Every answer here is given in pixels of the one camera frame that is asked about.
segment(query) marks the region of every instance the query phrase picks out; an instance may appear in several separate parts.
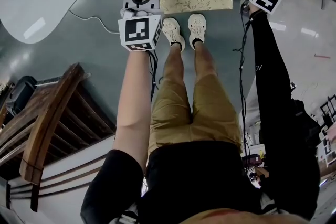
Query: person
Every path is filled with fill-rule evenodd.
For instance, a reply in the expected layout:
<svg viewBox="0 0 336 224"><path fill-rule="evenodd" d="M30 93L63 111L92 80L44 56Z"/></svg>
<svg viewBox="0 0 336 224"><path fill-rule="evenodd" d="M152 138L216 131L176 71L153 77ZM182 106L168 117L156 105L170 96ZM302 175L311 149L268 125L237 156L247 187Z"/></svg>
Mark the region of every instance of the person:
<svg viewBox="0 0 336 224"><path fill-rule="evenodd" d="M82 204L85 223L308 223L317 207L317 161L295 133L289 76L267 15L250 4L250 21L269 164L267 194L245 173L237 114L206 48L204 16L188 20L196 70L192 113L183 82L185 40L178 22L167 18L163 32L171 49L153 112L148 54L132 52L113 149ZM148 190L141 197L144 174Z"/></svg>

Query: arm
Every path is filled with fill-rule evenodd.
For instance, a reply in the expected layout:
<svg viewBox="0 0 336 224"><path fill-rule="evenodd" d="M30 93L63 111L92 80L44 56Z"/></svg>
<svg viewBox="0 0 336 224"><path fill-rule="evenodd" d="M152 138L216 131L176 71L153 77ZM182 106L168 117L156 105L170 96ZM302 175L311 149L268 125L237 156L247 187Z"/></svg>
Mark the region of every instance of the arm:
<svg viewBox="0 0 336 224"><path fill-rule="evenodd" d="M267 15L253 13L253 17L257 92L272 195L278 208L311 219L319 193L318 163L295 130L290 80Z"/></svg>
<svg viewBox="0 0 336 224"><path fill-rule="evenodd" d="M119 99L117 133L105 162L91 182L81 207L87 224L108 224L141 195L151 116L149 56L132 52Z"/></svg>

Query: shoe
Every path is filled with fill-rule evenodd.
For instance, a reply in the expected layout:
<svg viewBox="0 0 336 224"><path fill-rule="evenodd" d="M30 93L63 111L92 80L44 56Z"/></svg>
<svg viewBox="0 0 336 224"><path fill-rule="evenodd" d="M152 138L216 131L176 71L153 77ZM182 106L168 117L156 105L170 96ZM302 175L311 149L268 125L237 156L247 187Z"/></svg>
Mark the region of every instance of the shoe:
<svg viewBox="0 0 336 224"><path fill-rule="evenodd" d="M192 14L188 20L188 27L190 30L189 43L190 46L195 49L193 41L199 39L204 43L204 34L206 30L206 20L202 14Z"/></svg>
<svg viewBox="0 0 336 224"><path fill-rule="evenodd" d="M180 25L174 18L166 18L163 20L162 30L167 37L170 46L176 42L181 44L181 52L185 48L185 40L180 34Z"/></svg>

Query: khaki shorts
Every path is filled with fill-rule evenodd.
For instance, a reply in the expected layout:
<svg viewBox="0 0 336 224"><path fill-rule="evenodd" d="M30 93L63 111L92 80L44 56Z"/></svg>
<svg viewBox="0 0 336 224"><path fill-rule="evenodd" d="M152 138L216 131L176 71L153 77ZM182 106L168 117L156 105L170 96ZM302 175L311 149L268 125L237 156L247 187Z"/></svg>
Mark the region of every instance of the khaki shorts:
<svg viewBox="0 0 336 224"><path fill-rule="evenodd" d="M196 83L192 114L183 85L164 79L156 97L149 154L161 146L191 141L225 141L241 150L236 111L215 75Z"/></svg>

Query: sock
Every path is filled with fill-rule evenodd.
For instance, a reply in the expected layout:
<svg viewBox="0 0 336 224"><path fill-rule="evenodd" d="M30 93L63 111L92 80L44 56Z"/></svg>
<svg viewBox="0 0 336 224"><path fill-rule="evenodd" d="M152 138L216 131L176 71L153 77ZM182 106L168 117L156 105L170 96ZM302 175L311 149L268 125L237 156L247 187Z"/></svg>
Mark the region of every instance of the sock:
<svg viewBox="0 0 336 224"><path fill-rule="evenodd" d="M172 43L170 44L170 46L172 46L172 45L175 44L175 43L180 44L180 50L182 51L182 44L179 43L179 42L172 42Z"/></svg>
<svg viewBox="0 0 336 224"><path fill-rule="evenodd" d="M193 40L193 47L194 47L194 49L195 49L195 43L198 42L198 41L203 43L203 41L201 41L199 38L195 38Z"/></svg>

